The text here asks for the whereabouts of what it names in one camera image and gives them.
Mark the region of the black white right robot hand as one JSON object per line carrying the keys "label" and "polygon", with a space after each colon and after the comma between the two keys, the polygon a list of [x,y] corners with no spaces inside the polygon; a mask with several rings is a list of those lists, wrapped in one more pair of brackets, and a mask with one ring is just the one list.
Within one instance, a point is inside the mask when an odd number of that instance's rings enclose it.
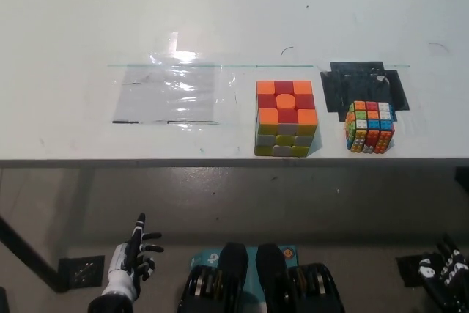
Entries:
{"label": "black white right robot hand", "polygon": [[423,254],[418,264],[423,287],[442,312],[468,312],[468,261],[446,233],[436,246],[438,259]]}

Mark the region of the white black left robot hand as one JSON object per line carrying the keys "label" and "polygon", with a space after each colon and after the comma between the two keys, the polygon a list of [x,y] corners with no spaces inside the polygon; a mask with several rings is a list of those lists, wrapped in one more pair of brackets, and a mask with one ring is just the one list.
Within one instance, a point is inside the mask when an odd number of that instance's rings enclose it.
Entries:
{"label": "white black left robot hand", "polygon": [[140,213],[130,239],[115,248],[102,296],[122,296],[133,303],[140,295],[141,281],[146,281],[155,271],[155,261],[148,253],[163,253],[164,248],[147,241],[157,240],[162,234],[145,232],[145,223],[146,215]]}

